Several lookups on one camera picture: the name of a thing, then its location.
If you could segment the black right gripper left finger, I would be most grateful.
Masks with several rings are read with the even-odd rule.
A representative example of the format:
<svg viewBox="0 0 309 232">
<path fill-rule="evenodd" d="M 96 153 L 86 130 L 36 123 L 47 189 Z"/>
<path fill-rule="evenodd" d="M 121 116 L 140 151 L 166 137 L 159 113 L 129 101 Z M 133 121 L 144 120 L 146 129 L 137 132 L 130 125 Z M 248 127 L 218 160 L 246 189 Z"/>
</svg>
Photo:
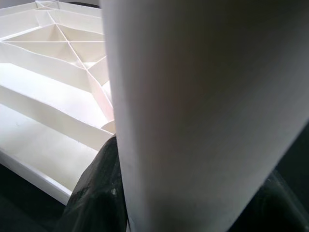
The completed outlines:
<svg viewBox="0 0 309 232">
<path fill-rule="evenodd" d="M 117 139 L 113 136 L 82 173 L 56 230 L 125 232 L 126 228 L 126 202 Z"/>
</svg>

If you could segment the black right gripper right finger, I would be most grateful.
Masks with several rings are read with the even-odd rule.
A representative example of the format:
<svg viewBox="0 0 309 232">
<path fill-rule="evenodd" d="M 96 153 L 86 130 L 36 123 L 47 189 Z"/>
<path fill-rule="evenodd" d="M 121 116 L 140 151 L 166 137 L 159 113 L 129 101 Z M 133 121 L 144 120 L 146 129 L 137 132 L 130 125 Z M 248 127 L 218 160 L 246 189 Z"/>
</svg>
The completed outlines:
<svg viewBox="0 0 309 232">
<path fill-rule="evenodd" d="M 309 214 L 274 170 L 241 215 L 243 232 L 307 232 Z"/>
</svg>

